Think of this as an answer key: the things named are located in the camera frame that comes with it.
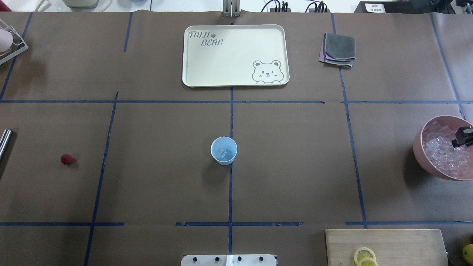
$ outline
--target bowl of ice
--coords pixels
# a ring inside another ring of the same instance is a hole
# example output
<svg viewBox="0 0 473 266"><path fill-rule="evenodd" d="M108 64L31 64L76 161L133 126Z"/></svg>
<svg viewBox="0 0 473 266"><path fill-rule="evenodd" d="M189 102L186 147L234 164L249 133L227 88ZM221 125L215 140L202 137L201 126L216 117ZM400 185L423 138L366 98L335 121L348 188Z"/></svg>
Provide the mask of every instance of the bowl of ice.
<svg viewBox="0 0 473 266"><path fill-rule="evenodd" d="M419 130L414 140L414 155L430 174L447 180L473 179L473 147L454 148L452 140L462 126L469 122L450 115L430 119Z"/></svg>

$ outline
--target wooden cutting board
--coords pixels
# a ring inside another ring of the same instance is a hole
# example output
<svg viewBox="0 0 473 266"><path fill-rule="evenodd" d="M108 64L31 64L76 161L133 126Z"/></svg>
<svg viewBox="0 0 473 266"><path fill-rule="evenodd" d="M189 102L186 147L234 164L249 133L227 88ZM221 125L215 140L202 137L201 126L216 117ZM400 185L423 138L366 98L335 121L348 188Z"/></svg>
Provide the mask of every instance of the wooden cutting board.
<svg viewBox="0 0 473 266"><path fill-rule="evenodd" d="M373 250L379 266L447 266L440 230L429 229L326 229L329 266L354 266L360 247Z"/></svg>

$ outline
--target blue cup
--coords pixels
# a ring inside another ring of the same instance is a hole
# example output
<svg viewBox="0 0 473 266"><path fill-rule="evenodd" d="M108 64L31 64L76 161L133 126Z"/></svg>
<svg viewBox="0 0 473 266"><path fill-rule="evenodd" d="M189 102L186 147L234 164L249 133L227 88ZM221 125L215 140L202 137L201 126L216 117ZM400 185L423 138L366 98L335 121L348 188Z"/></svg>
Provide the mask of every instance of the blue cup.
<svg viewBox="0 0 473 266"><path fill-rule="evenodd" d="M237 152L237 144L229 137L219 137L210 146L212 157L221 165L231 164Z"/></svg>

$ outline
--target bear illustration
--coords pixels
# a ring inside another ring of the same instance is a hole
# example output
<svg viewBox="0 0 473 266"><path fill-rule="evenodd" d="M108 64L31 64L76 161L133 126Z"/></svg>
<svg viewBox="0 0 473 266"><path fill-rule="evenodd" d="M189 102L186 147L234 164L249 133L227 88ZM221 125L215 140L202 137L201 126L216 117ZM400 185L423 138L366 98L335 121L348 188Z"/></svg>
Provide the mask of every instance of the bear illustration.
<svg viewBox="0 0 473 266"><path fill-rule="evenodd" d="M284 74L281 72L281 62L274 60L271 63L255 61L253 63L253 79L256 84L281 84Z"/></svg>

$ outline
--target folded towel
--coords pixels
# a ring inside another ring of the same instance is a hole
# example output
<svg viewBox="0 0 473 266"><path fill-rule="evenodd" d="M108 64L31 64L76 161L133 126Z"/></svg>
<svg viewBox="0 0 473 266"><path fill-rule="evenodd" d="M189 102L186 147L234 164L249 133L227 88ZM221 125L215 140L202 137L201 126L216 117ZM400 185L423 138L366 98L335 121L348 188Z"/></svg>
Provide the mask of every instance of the folded towel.
<svg viewBox="0 0 473 266"><path fill-rule="evenodd" d="M352 67L356 59L356 39L333 33L325 33L320 47L319 61L343 67Z"/></svg>

